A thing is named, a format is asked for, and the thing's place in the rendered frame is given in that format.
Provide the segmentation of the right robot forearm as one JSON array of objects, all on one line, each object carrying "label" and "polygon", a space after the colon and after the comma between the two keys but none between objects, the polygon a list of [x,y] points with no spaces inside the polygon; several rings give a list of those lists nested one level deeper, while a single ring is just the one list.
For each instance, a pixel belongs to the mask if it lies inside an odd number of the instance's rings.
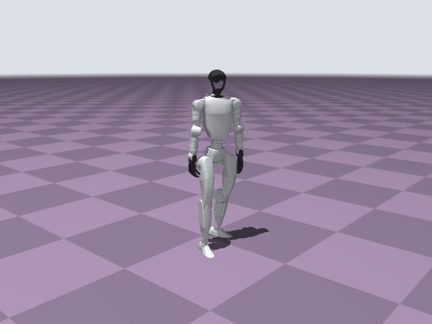
[{"label": "right robot forearm", "polygon": [[192,160],[192,157],[194,155],[196,155],[196,158],[197,158],[198,141],[199,141],[199,138],[197,138],[196,136],[192,136],[192,128],[191,128],[191,130],[190,130],[190,149],[189,149],[189,154],[188,154],[188,158],[190,160]]}]

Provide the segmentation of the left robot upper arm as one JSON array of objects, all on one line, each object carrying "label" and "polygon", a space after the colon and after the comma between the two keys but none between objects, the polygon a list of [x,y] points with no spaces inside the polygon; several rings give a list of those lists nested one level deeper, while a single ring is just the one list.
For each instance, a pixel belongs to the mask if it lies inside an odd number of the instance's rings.
[{"label": "left robot upper arm", "polygon": [[233,101],[233,109],[232,109],[232,119],[233,119],[233,127],[232,130],[235,133],[242,132],[244,130],[244,125],[240,122],[242,117],[242,102],[241,100],[231,97]]}]

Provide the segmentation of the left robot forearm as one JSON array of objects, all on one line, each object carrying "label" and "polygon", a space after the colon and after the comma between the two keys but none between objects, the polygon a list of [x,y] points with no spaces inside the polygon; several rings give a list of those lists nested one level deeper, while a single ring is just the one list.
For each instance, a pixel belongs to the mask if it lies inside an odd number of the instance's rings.
[{"label": "left robot forearm", "polygon": [[244,149],[243,149],[243,133],[242,132],[238,132],[238,133],[234,133],[234,137],[235,137],[235,152],[239,155],[239,150],[242,149],[243,153],[244,153]]}]

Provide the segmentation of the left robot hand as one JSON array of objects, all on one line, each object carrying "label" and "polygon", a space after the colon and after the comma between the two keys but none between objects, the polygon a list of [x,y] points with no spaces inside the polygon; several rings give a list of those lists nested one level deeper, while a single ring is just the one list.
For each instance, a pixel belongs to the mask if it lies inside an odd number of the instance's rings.
[{"label": "left robot hand", "polygon": [[240,149],[239,155],[236,153],[236,156],[238,157],[238,159],[237,159],[237,174],[238,174],[242,171],[242,168],[243,168],[243,158],[242,158],[244,156],[243,150]]}]

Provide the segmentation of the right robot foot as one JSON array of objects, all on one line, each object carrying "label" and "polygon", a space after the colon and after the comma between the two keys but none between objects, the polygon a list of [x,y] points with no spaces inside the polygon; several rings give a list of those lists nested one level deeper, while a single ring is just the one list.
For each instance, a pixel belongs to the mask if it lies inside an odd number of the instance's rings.
[{"label": "right robot foot", "polygon": [[215,254],[210,249],[210,247],[208,245],[203,247],[202,242],[199,243],[198,249],[208,258],[214,258],[215,257]]}]

